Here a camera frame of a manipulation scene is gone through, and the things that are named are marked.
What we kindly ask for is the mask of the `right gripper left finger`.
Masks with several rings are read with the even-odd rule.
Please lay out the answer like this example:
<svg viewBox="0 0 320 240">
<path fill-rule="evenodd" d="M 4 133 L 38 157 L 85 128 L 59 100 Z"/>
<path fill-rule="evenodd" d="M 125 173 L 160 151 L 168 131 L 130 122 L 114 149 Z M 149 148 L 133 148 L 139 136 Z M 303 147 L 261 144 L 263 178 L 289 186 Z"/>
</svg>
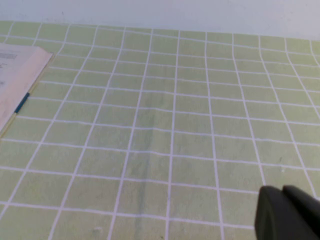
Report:
<svg viewBox="0 0 320 240">
<path fill-rule="evenodd" d="M 320 220 L 305 220 L 283 189 L 262 186 L 254 221 L 258 240 L 318 240 Z"/>
</svg>

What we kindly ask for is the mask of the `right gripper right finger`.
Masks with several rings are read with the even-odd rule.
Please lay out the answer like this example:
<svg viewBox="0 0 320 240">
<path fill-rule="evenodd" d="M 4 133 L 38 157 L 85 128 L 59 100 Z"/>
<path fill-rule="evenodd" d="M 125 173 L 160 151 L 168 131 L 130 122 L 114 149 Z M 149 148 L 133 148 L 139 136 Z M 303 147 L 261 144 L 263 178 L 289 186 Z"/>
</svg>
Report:
<svg viewBox="0 0 320 240">
<path fill-rule="evenodd" d="M 285 185 L 282 192 L 290 199 L 305 220 L 320 219 L 320 201 L 293 185 Z"/>
</svg>

